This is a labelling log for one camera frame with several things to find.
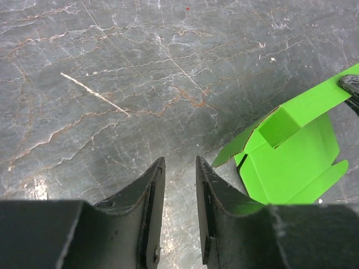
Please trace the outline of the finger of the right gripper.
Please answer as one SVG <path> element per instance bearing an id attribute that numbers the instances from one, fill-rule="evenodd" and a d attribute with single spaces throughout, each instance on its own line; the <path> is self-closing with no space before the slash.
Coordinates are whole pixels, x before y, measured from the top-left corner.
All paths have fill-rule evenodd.
<path id="1" fill-rule="evenodd" d="M 359 75 L 345 75 L 341 77 L 339 86 L 351 95 L 345 103 L 359 115 Z"/>

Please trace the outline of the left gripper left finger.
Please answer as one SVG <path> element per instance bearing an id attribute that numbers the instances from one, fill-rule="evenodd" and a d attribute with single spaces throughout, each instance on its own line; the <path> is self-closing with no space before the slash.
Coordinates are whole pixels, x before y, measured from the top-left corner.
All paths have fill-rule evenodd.
<path id="1" fill-rule="evenodd" d="M 1 201 L 2 268 L 157 268 L 165 159 L 91 205 L 83 200 Z"/>

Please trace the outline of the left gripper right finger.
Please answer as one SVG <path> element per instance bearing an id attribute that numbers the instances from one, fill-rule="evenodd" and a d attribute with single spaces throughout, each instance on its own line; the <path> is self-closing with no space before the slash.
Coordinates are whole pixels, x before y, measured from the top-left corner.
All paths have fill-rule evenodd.
<path id="1" fill-rule="evenodd" d="M 196 159 L 207 268 L 357 268 L 358 205 L 263 205 Z"/>

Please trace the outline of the green paper box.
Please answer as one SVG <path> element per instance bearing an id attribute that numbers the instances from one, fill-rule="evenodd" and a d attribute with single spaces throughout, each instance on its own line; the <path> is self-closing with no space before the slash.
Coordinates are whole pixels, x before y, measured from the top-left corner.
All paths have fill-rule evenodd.
<path id="1" fill-rule="evenodd" d="M 354 99 L 342 77 L 354 65 L 279 105 L 225 145 L 212 165 L 234 159 L 248 195 L 263 204 L 310 204 L 346 173 L 328 111 Z"/>

